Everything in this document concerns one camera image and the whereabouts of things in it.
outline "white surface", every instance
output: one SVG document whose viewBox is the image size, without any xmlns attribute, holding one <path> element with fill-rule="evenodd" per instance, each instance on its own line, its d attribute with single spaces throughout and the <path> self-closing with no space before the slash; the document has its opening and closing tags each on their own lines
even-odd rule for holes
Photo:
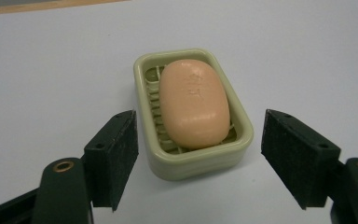
<svg viewBox="0 0 358 224">
<path fill-rule="evenodd" d="M 182 182 L 140 155 L 118 210 L 95 223 L 330 223 L 302 211 L 260 154 L 266 108 L 294 115 L 358 157 L 358 1 L 130 1 L 0 15 L 0 203 L 80 157 L 116 113 L 136 108 L 132 65 L 148 52 L 205 48 L 255 128 L 233 169 Z"/>
</svg>

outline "green soap dish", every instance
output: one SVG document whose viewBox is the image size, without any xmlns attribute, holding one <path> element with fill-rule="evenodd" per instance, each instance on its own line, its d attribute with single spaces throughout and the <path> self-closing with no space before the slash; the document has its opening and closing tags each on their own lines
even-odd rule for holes
<svg viewBox="0 0 358 224">
<path fill-rule="evenodd" d="M 226 139 L 220 145 L 189 150 L 177 146 L 164 129 L 159 111 L 158 82 L 164 66 L 181 59 L 208 63 L 223 83 L 231 126 Z M 180 180 L 234 166 L 242 159 L 245 149 L 253 139 L 252 123 L 222 68 L 209 51 L 183 49 L 146 54 L 136 60 L 133 72 L 147 157 L 155 175 L 166 180 Z"/>
</svg>

